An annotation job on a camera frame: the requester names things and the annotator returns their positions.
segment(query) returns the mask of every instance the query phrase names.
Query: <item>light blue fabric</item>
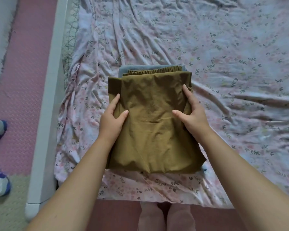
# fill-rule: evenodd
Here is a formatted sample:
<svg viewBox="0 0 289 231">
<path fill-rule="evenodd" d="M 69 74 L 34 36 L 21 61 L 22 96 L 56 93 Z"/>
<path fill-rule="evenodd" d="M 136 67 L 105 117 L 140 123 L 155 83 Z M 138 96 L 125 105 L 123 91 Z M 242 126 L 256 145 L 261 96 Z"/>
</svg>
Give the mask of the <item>light blue fabric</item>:
<svg viewBox="0 0 289 231">
<path fill-rule="evenodd" d="M 187 71 L 183 65 L 154 65 L 154 66 L 120 66 L 119 68 L 119 78 L 122 78 L 122 75 L 128 73 L 131 70 L 147 70 L 147 69 L 160 69 L 170 66 L 182 66 L 182 71 Z"/>
</svg>

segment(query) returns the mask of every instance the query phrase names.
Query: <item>pink floor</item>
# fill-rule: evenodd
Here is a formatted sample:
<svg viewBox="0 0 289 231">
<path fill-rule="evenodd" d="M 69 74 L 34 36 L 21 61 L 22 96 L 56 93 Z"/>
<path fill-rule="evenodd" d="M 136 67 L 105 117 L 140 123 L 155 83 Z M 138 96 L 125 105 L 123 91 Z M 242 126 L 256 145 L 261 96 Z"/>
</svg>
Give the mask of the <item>pink floor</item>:
<svg viewBox="0 0 289 231">
<path fill-rule="evenodd" d="M 0 167 L 29 175 L 43 95 L 57 0 L 20 0 L 0 79 Z M 138 202 L 97 201 L 88 230 L 137 230 Z M 235 210 L 192 206 L 197 231 L 245 230 Z"/>
</svg>

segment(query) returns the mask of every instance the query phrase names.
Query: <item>pink pants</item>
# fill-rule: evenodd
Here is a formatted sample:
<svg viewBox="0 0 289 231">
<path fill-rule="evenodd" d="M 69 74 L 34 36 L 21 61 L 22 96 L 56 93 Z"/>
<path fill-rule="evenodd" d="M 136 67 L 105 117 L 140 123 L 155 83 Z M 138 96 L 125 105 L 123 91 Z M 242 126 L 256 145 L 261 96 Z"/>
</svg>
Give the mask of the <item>pink pants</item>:
<svg viewBox="0 0 289 231">
<path fill-rule="evenodd" d="M 141 202 L 138 231 L 195 231 L 195 220 L 186 204 L 172 204 L 165 224 L 162 210 L 157 203 Z"/>
</svg>

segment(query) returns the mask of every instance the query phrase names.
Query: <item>bed frame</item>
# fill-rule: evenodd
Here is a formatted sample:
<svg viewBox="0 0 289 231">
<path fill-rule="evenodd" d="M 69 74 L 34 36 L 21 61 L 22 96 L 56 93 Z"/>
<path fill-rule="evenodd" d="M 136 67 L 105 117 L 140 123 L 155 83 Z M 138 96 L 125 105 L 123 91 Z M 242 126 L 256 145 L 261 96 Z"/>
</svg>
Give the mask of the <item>bed frame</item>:
<svg viewBox="0 0 289 231">
<path fill-rule="evenodd" d="M 71 6 L 72 0 L 58 0 L 57 2 L 28 198 L 25 207 L 27 221 L 31 221 L 36 216 L 57 188 L 57 181 L 54 178 L 57 123 L 59 108 L 65 95 L 61 50 L 66 19 L 70 13 Z"/>
</svg>

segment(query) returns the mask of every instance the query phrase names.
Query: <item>stack of folded clothes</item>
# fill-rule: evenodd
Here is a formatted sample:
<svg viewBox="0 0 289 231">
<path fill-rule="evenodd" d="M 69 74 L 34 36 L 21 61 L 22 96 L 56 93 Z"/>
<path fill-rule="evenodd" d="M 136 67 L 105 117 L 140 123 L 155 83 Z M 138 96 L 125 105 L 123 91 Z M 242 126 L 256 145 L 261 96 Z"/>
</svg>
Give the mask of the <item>stack of folded clothes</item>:
<svg viewBox="0 0 289 231">
<path fill-rule="evenodd" d="M 183 84 L 191 89 L 185 66 L 124 66 L 119 78 L 108 78 L 109 101 L 121 95 L 115 118 L 125 110 L 129 115 L 107 168 L 148 173 L 194 173 L 201 168 L 206 159 L 199 144 L 172 113 L 191 113 Z"/>
</svg>

